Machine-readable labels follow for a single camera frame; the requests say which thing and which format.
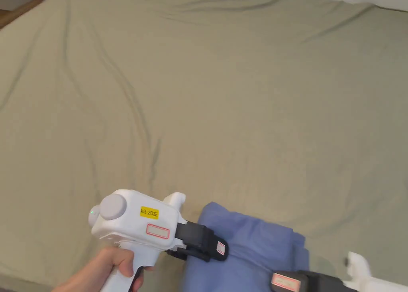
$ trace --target round gray button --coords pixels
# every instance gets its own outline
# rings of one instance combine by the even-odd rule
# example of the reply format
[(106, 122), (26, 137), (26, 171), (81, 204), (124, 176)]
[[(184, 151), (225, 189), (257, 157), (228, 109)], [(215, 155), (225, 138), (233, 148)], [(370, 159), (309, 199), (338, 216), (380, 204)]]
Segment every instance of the round gray button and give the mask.
[(105, 220), (114, 220), (122, 216), (125, 210), (125, 198), (120, 194), (111, 194), (102, 200), (99, 212)]
[(93, 227), (96, 223), (96, 220), (98, 219), (99, 216), (99, 205), (93, 206), (93, 208), (90, 210), (89, 215), (88, 215), (88, 223), (91, 227)]

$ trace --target hand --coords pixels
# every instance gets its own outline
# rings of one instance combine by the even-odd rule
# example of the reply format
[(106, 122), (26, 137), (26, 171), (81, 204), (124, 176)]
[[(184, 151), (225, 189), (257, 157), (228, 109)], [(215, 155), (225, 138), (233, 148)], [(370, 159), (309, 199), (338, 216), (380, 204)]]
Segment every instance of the hand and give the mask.
[[(106, 247), (80, 272), (52, 292), (99, 292), (114, 266), (126, 277), (132, 277), (134, 253), (117, 247)], [(143, 273), (135, 280), (133, 292), (143, 285)]]

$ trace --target gripper handle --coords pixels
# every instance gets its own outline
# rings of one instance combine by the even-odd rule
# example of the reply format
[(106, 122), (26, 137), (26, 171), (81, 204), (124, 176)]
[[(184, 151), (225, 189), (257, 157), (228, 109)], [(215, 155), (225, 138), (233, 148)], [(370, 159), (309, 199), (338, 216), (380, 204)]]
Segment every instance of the gripper handle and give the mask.
[(160, 250), (157, 248), (131, 241), (119, 242), (119, 247), (135, 253), (135, 258), (133, 259), (134, 276), (126, 277), (115, 267), (100, 292), (132, 291), (133, 283), (142, 274), (143, 267), (154, 266), (160, 254)]

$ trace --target finger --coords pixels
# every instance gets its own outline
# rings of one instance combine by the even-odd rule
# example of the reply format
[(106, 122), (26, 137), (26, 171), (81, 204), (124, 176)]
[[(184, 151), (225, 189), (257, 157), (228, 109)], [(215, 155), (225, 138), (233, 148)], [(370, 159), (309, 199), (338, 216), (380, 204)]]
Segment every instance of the finger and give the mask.
[(124, 276), (132, 277), (134, 253), (123, 248), (112, 248), (112, 250), (112, 264), (117, 265)]
[(143, 285), (143, 274), (140, 275), (138, 279), (135, 280), (135, 283), (133, 284), (132, 287), (132, 292), (137, 292), (137, 290), (140, 289), (140, 287)]

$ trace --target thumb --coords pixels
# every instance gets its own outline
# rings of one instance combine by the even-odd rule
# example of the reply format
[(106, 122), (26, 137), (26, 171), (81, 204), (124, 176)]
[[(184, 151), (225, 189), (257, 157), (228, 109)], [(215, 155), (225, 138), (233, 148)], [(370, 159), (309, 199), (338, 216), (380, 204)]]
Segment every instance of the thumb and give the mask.
[(112, 264), (118, 266), (118, 270), (126, 277), (133, 276), (133, 259), (135, 254), (123, 248), (114, 248)]

